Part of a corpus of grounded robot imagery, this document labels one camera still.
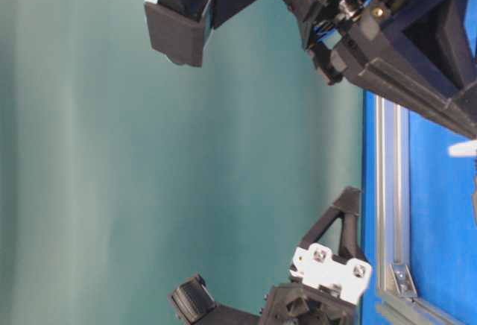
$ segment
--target metal frame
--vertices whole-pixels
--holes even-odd
[[[418,297],[410,265],[409,111],[376,96],[376,310],[393,324],[462,324]]]

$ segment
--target teal backdrop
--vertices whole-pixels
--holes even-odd
[[[142,1],[0,0],[2,325],[179,324],[195,272],[257,313],[361,185],[361,91],[324,85],[280,0],[202,69],[151,50]]]

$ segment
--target blue table surface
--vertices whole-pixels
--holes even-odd
[[[476,52],[477,0],[470,0],[466,28]],[[364,212],[362,243],[376,264],[374,100],[365,97]],[[477,324],[477,226],[471,194],[474,160],[453,159],[447,148],[465,138],[410,117],[411,272],[419,295],[465,324]],[[376,314],[373,278],[362,301],[362,324],[387,324]]]

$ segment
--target screw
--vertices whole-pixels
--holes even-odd
[[[366,268],[363,265],[357,265],[355,266],[353,273],[357,278],[364,278],[364,275],[366,274]]]
[[[315,251],[315,254],[313,254],[313,258],[316,261],[323,263],[324,260],[326,259],[326,252],[324,250],[317,250]]]
[[[377,18],[381,18],[384,15],[385,15],[385,12],[381,7],[377,7],[375,9],[373,9],[373,16],[375,16]]]

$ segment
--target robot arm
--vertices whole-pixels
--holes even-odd
[[[293,256],[290,283],[272,287],[261,316],[216,303],[202,277],[189,278],[169,295],[186,325],[350,325],[372,268],[357,242],[361,192],[347,188],[303,237]],[[342,220],[339,252],[317,243]]]
[[[213,29],[255,0],[146,0],[151,44],[201,66]],[[334,84],[363,89],[477,137],[477,68],[464,29],[468,0],[283,0],[302,47]],[[334,31],[341,41],[328,49]]]
[[[151,45],[177,64],[202,66],[212,31],[255,0],[145,0]]]

